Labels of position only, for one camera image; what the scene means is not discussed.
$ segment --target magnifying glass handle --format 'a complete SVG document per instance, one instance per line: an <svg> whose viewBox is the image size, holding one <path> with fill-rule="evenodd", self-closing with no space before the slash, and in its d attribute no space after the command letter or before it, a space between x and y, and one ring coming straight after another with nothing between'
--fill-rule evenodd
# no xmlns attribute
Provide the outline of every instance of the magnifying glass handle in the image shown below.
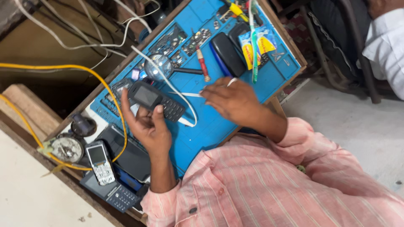
<svg viewBox="0 0 404 227"><path fill-rule="evenodd" d="M174 72L179 72L179 73L190 73L190 74L199 74L203 75L203 71L200 69L184 69L184 68L174 68Z"/></svg>

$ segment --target magnifying glass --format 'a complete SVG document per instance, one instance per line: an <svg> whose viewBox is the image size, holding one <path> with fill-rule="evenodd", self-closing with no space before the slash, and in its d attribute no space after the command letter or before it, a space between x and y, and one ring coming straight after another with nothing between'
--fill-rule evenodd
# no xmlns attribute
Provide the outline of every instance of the magnifying glass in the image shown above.
<svg viewBox="0 0 404 227"><path fill-rule="evenodd" d="M161 72L163 72L166 78L169 78L174 72L189 73L203 75L203 71L200 69L185 69L177 68L171 63L170 59L166 55L153 54L149 58L156 64ZM145 62L145 72L147 76L154 81L163 81L164 78L158 73L158 70L149 62Z"/></svg>

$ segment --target pink striped shirt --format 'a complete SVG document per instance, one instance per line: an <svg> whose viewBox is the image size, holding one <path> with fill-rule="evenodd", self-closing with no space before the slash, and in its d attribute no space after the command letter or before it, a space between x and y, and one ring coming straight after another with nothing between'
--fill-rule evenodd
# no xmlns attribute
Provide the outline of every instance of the pink striped shirt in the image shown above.
<svg viewBox="0 0 404 227"><path fill-rule="evenodd" d="M403 199L299 118L278 144L242 134L201 151L174 189L141 205L148 226L404 226Z"/></svg>

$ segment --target blue repair mat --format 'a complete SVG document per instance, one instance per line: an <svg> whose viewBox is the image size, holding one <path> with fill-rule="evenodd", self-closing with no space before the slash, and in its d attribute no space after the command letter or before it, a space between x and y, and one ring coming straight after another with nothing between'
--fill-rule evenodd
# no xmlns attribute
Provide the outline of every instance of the blue repair mat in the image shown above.
<svg viewBox="0 0 404 227"><path fill-rule="evenodd" d="M219 0L192 0L142 51L144 54L150 55L151 51L160 49L159 52L168 55L172 61L181 65L181 67L200 69L196 53L189 56L186 52L192 36L191 28L195 32L205 29L206 34L210 34L210 37L200 48L212 80L206 83L203 75L174 73L169 80L178 91L198 93L205 85L213 84L218 78L223 77L223 73L209 48L209 42L219 32L228 34L238 22L238 19L233 17L220 19L221 15L219 13L219 8L223 5L224 4ZM268 53L270 61L259 70L258 82L256 84L252 84L251 82L251 71L246 71L240 79L249 83L254 88L259 101L263 103L283 84L285 84L288 79L299 71L300 65L286 48L285 43L279 37L278 33L260 8L259 16L263 20L264 25L273 30L277 50ZM218 22L218 25L215 28L214 23L216 21ZM175 48L172 48L170 45L164 46L159 43L165 35L172 34L174 31L179 31L186 36L185 39L179 38L176 40L179 44ZM273 53L285 54L275 62L274 57L271 56ZM123 78L131 78L132 70L134 68L142 69L143 62L144 59L141 56L137 56L125 69L122 70L121 73L119 73L119 75L111 82L110 86ZM155 83L154 85L184 105L186 111L183 117L187 118L190 122L194 122L192 112L188 105L179 96L169 94L168 92L171 91L171 89L168 85L163 82ZM211 106L205 105L204 98L186 98L196 111L198 124L191 128L178 122L173 123L166 121L167 126L173 135L173 145L170 150L170 157L173 166L175 167L177 177L184 175L188 166L199 151L215 148L237 128L237 125L221 117ZM108 97L106 89L95 98L90 107L107 122L114 123L118 127L121 125L119 113L116 111L111 98Z"/></svg>

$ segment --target person in white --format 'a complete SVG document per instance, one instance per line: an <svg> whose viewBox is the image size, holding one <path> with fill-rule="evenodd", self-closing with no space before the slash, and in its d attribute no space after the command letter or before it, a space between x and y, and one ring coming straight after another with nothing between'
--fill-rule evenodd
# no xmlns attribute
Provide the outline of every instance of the person in white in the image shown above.
<svg viewBox="0 0 404 227"><path fill-rule="evenodd" d="M362 54L378 80L404 100L404 0L369 0L370 24Z"/></svg>

